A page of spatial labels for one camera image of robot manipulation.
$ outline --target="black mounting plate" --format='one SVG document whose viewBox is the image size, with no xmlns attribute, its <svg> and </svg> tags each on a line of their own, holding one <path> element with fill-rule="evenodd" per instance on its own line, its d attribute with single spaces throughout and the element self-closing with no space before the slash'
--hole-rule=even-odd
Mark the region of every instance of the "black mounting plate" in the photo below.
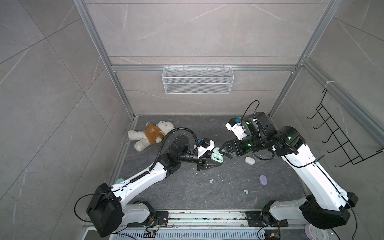
<svg viewBox="0 0 384 240">
<path fill-rule="evenodd" d="M 166 224 L 166 227 L 168 226 L 168 214 L 169 212 L 168 211 L 156 211 L 155 213 L 155 219 L 157 217 L 161 217 L 162 219 L 165 219 L 165 221 L 167 221 L 165 224 Z M 159 220 L 159 225 L 163 224 L 164 221 L 163 220 Z M 130 223 L 128 224 L 128 227 L 143 227 L 143 225 L 141 225 L 141 223 L 139 222 L 133 222 L 133 223 Z"/>
<path fill-rule="evenodd" d="M 263 226 L 265 226 L 263 224 L 263 221 L 258 220 L 258 216 L 260 216 L 260 213 L 261 213 L 261 211 L 246 211 L 245 212 L 245 214 L 247 216 L 250 216 L 247 219 L 249 227 L 263 227 Z M 282 221 L 278 221 L 278 222 L 280 223 L 280 227 L 288 227 L 288 221 L 287 220 L 282 220 Z M 275 224 L 271 225 L 271 227 L 278 227 L 278 224 L 275 223 Z"/>
</svg>

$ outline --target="white oval object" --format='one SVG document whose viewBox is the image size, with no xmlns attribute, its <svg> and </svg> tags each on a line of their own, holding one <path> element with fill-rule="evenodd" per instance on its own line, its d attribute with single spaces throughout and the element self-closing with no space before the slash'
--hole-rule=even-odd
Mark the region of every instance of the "white oval object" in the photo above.
<svg viewBox="0 0 384 240">
<path fill-rule="evenodd" d="M 255 164 L 255 160 L 251 157 L 246 157 L 245 162 L 248 163 L 249 165 Z"/>
</svg>

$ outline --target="teddy bear's head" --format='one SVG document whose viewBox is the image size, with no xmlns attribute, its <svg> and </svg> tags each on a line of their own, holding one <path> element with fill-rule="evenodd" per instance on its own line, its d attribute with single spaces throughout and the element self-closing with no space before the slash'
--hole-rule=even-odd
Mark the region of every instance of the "teddy bear's head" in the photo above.
<svg viewBox="0 0 384 240">
<path fill-rule="evenodd" d="M 166 122 L 166 121 L 160 121 L 156 126 L 160 128 L 160 130 L 164 133 L 164 135 L 167 135 L 169 131 L 174 129 L 173 123 L 171 122 Z"/>
</svg>

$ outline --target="vertical metal post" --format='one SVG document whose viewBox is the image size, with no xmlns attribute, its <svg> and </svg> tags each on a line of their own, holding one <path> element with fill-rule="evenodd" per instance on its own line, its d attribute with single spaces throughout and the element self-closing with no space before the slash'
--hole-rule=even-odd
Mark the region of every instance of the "vertical metal post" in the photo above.
<svg viewBox="0 0 384 240">
<path fill-rule="evenodd" d="M 87 6 L 85 5 L 83 0 L 73 0 L 77 10 L 79 11 L 79 14 L 85 24 L 85 27 L 87 28 L 89 35 L 91 36 L 91 39 L 93 43 L 95 44 L 95 47 L 101 57 L 101 60 L 103 61 L 105 68 L 107 69 L 107 72 L 109 76 L 112 79 L 113 84 L 116 87 L 116 90 L 119 93 L 119 96 L 124 104 L 125 109 L 127 110 L 129 116 L 131 119 L 134 118 L 134 113 L 133 110 L 128 102 L 127 96 L 125 95 L 124 89 L 121 86 L 121 83 L 119 79 L 117 78 L 115 72 L 112 70 L 111 66 L 111 61 L 109 59 L 109 56 L 107 54 L 107 51 L 104 48 L 103 43 L 101 42 L 101 39 L 97 33 L 96 27 L 94 26 L 94 23 L 92 21 L 92 18 L 88 12 Z"/>
<path fill-rule="evenodd" d="M 299 74 L 299 72 L 302 68 L 301 61 L 311 54 L 311 52 L 315 48 L 317 42 L 319 41 L 319 39 L 323 35 L 325 29 L 327 28 L 328 24 L 330 23 L 332 17 L 335 15 L 337 9 L 341 5 L 342 1 L 343 0 L 331 0 L 328 3 L 327 8 L 325 9 L 319 23 L 317 24 L 315 31 L 313 32 L 309 42 L 305 46 L 304 51 L 301 54 L 301 56 L 300 56 L 300 58 L 296 64 L 295 72 L 289 76 L 289 78 L 287 79 L 287 82 L 285 83 L 283 89 L 281 90 L 279 96 L 277 97 L 276 102 L 272 106 L 271 111 L 269 112 L 270 117 L 273 118 L 274 115 L 276 114 L 277 110 L 279 109 L 281 103 L 283 102 L 285 96 L 287 95 L 289 89 L 292 87 L 293 82 L 295 81 L 297 75 Z"/>
</svg>

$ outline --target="purple oval object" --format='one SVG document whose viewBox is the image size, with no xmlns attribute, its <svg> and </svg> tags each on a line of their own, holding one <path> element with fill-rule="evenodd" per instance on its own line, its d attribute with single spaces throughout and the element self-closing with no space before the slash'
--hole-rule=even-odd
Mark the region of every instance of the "purple oval object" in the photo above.
<svg viewBox="0 0 384 240">
<path fill-rule="evenodd" d="M 265 186 L 268 184 L 268 180 L 265 175 L 260 175 L 259 182 L 262 186 Z"/>
</svg>

